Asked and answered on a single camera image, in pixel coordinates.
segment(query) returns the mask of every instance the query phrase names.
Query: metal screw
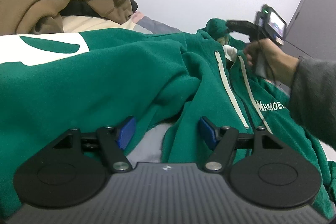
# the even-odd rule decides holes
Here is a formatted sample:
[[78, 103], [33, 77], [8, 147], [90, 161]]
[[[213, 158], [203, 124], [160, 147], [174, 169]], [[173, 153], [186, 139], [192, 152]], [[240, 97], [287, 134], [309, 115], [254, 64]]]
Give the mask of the metal screw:
[[258, 127], [257, 127], [257, 130], [259, 130], [259, 131], [266, 130], [266, 127], [264, 127], [264, 126], [258, 126]]
[[219, 162], [211, 161], [205, 165], [205, 168], [211, 171], [218, 171], [222, 169], [222, 165]]
[[129, 168], [129, 165], [126, 162], [118, 161], [113, 164], [113, 168], [118, 171], [125, 171]]

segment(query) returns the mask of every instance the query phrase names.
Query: gray gripper base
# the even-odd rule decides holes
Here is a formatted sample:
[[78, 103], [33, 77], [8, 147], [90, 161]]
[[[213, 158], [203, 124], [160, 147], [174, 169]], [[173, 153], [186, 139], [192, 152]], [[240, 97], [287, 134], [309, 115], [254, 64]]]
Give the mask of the gray gripper base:
[[91, 200], [45, 210], [23, 205], [8, 224], [325, 224], [309, 205], [268, 210], [239, 198], [218, 174], [196, 164], [139, 163], [115, 174]]

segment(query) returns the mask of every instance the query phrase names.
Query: white logo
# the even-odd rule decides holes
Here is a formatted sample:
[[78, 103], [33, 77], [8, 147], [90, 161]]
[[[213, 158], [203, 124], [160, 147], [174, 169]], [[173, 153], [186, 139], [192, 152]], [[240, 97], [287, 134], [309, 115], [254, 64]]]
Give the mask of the white logo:
[[[65, 54], [58, 52], [48, 52], [31, 47], [21, 38], [32, 37], [41, 38], [68, 44], [77, 44], [77, 52]], [[79, 33], [52, 33], [52, 34], [12, 34], [0, 36], [0, 64], [6, 62], [22, 62], [26, 66], [34, 66], [64, 59], [74, 55], [88, 52], [89, 47]]]
[[164, 171], [169, 171], [169, 170], [171, 170], [171, 166], [166, 165], [166, 166], [162, 167], [162, 169], [163, 169]]
[[269, 104], [263, 104], [260, 100], [259, 102], [256, 100], [257, 106], [259, 107], [260, 111], [274, 111], [274, 110], [280, 110], [283, 108], [286, 108], [283, 106], [280, 102], [274, 102]]

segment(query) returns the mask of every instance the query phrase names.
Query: white fabric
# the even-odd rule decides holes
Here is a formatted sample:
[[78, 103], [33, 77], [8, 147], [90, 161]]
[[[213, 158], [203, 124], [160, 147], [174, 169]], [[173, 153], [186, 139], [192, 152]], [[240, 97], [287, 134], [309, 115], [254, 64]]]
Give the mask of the white fabric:
[[261, 111], [260, 111], [259, 107], [257, 106], [256, 101], [254, 100], [254, 97], [253, 97], [253, 94], [252, 94], [252, 91], [251, 91], [251, 87], [250, 87], [249, 81], [247, 79], [247, 74], [246, 74], [246, 68], [245, 68], [244, 60], [241, 58], [241, 56], [239, 56], [238, 58], [239, 58], [239, 61], [240, 61], [241, 71], [243, 73], [243, 78], [244, 78], [244, 83], [245, 83], [247, 92], [249, 94], [250, 100], [251, 100], [251, 102], [252, 102], [255, 110], [257, 111], [260, 119], [262, 120], [262, 122], [264, 123], [266, 129], [268, 130], [268, 132], [270, 132], [271, 134], [273, 134], [273, 132], [272, 132], [271, 128], [268, 126], [268, 123], [266, 122], [263, 114], [261, 114]]
[[161, 123], [145, 133], [142, 140], [127, 156], [133, 168], [138, 162], [161, 162], [163, 138], [172, 125], [172, 123]]
[[230, 88], [230, 85], [229, 85], [229, 82], [226, 78], [226, 74], [225, 74], [225, 70], [224, 70], [224, 66], [223, 66], [223, 62], [222, 62], [222, 59], [221, 59], [221, 55], [219, 54], [219, 52], [215, 52], [215, 56], [216, 56], [216, 59], [217, 59], [217, 62], [218, 62], [218, 68], [219, 68], [219, 73], [220, 73], [220, 77], [222, 79], [222, 83], [224, 85], [224, 88], [230, 98], [230, 101], [236, 111], [236, 113], [238, 114], [241, 122], [243, 123], [244, 127], [245, 128], [249, 128], [246, 120], [245, 120], [245, 117], [243, 116], [242, 114], [242, 111], [241, 109], [239, 108], [239, 105], [238, 105], [238, 102], [236, 100], [236, 97], [234, 96], [231, 88]]
[[105, 18], [89, 16], [66, 16], [62, 19], [64, 32], [85, 32], [109, 28], [133, 30], [135, 27], [135, 23], [131, 19], [122, 25]]
[[225, 53], [225, 58], [232, 61], [233, 63], [236, 61], [238, 50], [232, 46], [224, 45], [223, 50]]

